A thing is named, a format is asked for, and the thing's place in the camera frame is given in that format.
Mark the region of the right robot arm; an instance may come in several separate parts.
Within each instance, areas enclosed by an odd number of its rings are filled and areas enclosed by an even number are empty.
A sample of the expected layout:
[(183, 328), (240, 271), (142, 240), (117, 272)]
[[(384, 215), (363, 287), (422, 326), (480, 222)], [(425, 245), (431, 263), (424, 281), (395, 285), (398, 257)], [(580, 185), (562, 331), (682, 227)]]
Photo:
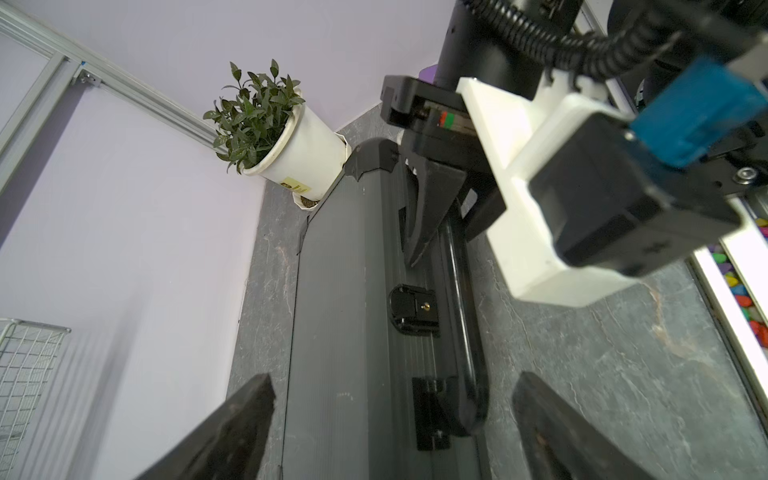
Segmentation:
[(728, 68), (767, 41), (763, 1), (616, 1), (609, 31), (576, 34), (575, 1), (460, 1), (433, 83), (389, 76), (382, 115), (405, 130), (414, 174), (401, 214), (415, 265), (443, 223), (454, 242), (513, 211), (457, 94), (476, 76), (525, 99), (566, 75), (603, 82), (645, 66), (639, 116), (588, 116), (528, 189), (558, 257), (572, 267), (646, 275), (734, 231), (737, 214), (698, 170), (721, 139), (767, 115), (759, 89)]

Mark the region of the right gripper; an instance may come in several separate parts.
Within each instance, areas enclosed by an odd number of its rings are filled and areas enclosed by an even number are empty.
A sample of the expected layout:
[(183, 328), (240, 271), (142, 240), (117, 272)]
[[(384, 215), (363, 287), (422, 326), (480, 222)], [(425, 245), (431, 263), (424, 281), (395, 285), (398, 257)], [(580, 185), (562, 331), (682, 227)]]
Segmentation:
[(403, 249), (406, 264), (415, 267), (459, 192), (461, 242), (485, 232), (506, 205), (497, 186), (462, 188), (467, 177), (487, 179), (492, 172), (461, 95), (418, 78), (387, 75), (380, 99), (382, 119), (403, 130), (401, 148), (417, 182), (415, 204), (406, 209), (411, 229)]

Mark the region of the dark grey poker case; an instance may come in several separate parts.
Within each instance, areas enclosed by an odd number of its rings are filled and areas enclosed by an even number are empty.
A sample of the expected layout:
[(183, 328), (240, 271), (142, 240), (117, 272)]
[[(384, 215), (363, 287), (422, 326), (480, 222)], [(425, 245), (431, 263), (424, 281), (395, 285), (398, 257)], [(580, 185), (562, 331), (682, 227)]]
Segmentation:
[(417, 182), (356, 147), (299, 241), (281, 477), (486, 479), (490, 382), (461, 217), (415, 265)]

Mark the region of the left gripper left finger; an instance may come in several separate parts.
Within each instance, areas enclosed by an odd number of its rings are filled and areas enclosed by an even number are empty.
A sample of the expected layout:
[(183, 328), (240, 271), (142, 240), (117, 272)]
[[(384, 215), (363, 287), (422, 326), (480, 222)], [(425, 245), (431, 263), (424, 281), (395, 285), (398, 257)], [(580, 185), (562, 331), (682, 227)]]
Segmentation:
[(141, 479), (255, 479), (263, 460), (275, 393), (257, 374), (201, 422)]

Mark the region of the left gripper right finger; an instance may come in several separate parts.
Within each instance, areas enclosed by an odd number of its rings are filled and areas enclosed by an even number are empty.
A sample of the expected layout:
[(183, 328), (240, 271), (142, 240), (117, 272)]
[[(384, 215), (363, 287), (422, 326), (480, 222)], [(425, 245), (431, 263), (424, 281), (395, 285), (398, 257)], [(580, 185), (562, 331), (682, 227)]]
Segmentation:
[(524, 371), (512, 406), (533, 479), (650, 479), (544, 380)]

